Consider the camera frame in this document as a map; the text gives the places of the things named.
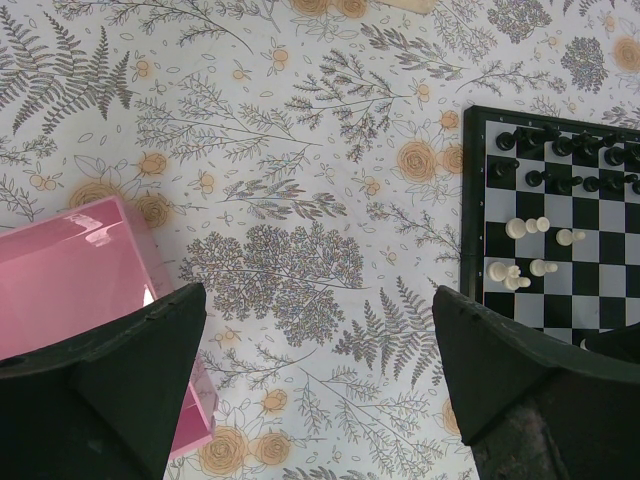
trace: black chess piece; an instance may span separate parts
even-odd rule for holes
[[[613,193],[620,193],[624,190],[624,177],[614,177],[609,175],[601,180],[602,186]]]
[[[551,174],[547,171],[539,172],[538,170],[531,170],[525,175],[524,179],[530,187],[537,187],[541,185],[543,181],[551,180]]]
[[[511,132],[502,132],[496,138],[496,146],[500,150],[504,150],[505,152],[507,150],[511,150],[513,147],[516,146],[516,142],[518,142],[518,141],[520,141],[522,139],[523,134],[524,134],[524,131],[523,131],[522,127],[516,128],[513,133],[511,133]]]
[[[558,193],[570,195],[573,187],[582,183],[582,177],[558,178],[553,182],[554,190]]]
[[[543,125],[542,130],[527,129],[524,132],[524,139],[530,147],[537,147],[538,145],[544,145],[546,142],[557,139],[560,136],[560,131],[553,128],[551,125]]]
[[[597,177],[587,177],[582,182],[582,186],[587,192],[597,192],[600,190],[600,179]]]
[[[578,145],[576,137],[558,137],[551,144],[551,150],[559,157],[566,157],[571,155]]]
[[[505,175],[508,175],[512,170],[517,169],[519,166],[520,162],[515,159],[496,162],[491,166],[491,175],[494,178],[502,178]]]
[[[604,152],[604,160],[614,167],[623,163],[640,164],[640,144],[629,148],[612,147]]]

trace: white pawn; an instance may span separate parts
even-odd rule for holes
[[[505,230],[509,238],[513,238],[514,240],[518,240],[527,234],[527,226],[521,218],[512,218],[509,220]]]
[[[580,240],[584,240],[587,237],[587,234],[584,232],[573,232],[571,234],[571,237],[573,238],[573,243],[575,243],[579,242]]]
[[[531,280],[526,277],[507,277],[502,284],[507,290],[515,292],[519,288],[527,288],[531,286]]]
[[[559,245],[562,245],[563,247],[568,247],[573,243],[573,233],[571,233],[571,230],[568,230],[566,228],[563,228],[562,230],[558,230],[558,233],[556,233],[556,241],[558,242]]]
[[[502,262],[493,262],[487,267],[487,276],[494,282],[501,282],[507,278],[508,269]]]
[[[552,262],[545,262],[544,260],[533,260],[529,264],[529,271],[531,275],[535,275],[536,277],[541,277],[545,273],[554,273],[558,271],[558,264]]]

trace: white square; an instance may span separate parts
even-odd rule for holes
[[[513,319],[531,328],[544,327],[544,295],[516,293]]]
[[[627,269],[624,265],[600,265],[600,296],[627,296]]]
[[[544,293],[554,295],[571,295],[573,293],[573,264],[571,262],[555,262],[558,271],[544,276]]]
[[[516,157],[516,147],[513,147],[511,150],[500,150],[496,146],[496,138],[498,135],[504,132],[515,132],[517,125],[513,125],[510,123],[500,123],[500,122],[486,122],[485,123],[485,133],[487,135],[486,145],[487,145],[487,155],[498,155],[500,157]]]
[[[640,322],[640,298],[627,298],[627,326]]]
[[[624,236],[624,243],[624,263],[627,265],[640,265],[640,235],[637,233],[627,233]]]
[[[571,298],[571,326],[598,328],[600,326],[600,298],[574,295]]]
[[[544,213],[552,227],[573,227],[573,199],[565,195],[545,195]]]
[[[600,200],[600,231],[624,233],[625,209],[624,202]]]
[[[484,282],[483,282],[483,288],[485,292],[501,292],[501,293],[513,293],[510,290],[507,290],[507,288],[502,285],[502,282],[494,282],[493,280],[491,280],[489,278],[489,276],[487,275],[487,267],[489,265],[491,265],[493,262],[501,262],[504,263],[507,267],[510,267],[511,265],[515,265],[516,264],[516,260],[514,258],[489,258],[489,257],[485,257],[484,259]]]
[[[516,216],[516,192],[502,188],[485,188],[484,218],[487,222],[507,223]]]
[[[589,177],[600,178],[600,171],[597,168],[582,167],[580,165],[574,165],[571,168],[571,173],[574,177],[582,177],[583,180]],[[598,200],[600,193],[597,190],[595,192],[587,192],[583,184],[573,189],[573,196],[579,198],[595,198]]]
[[[572,331],[570,328],[545,328],[544,333],[563,343],[571,344],[573,342]]]
[[[585,233],[584,240],[572,244],[572,259],[578,262],[600,262],[600,233],[597,230],[578,230]]]

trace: pink plastic container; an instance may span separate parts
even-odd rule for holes
[[[172,290],[144,218],[116,197],[13,230],[0,236],[0,360],[128,315]],[[211,441],[216,401],[196,361],[171,458]]]

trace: leaf pattern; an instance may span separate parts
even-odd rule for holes
[[[640,130],[640,0],[28,3],[0,5],[0,232],[118,195],[208,291],[216,440],[165,480],[477,479],[431,316],[464,110]]]

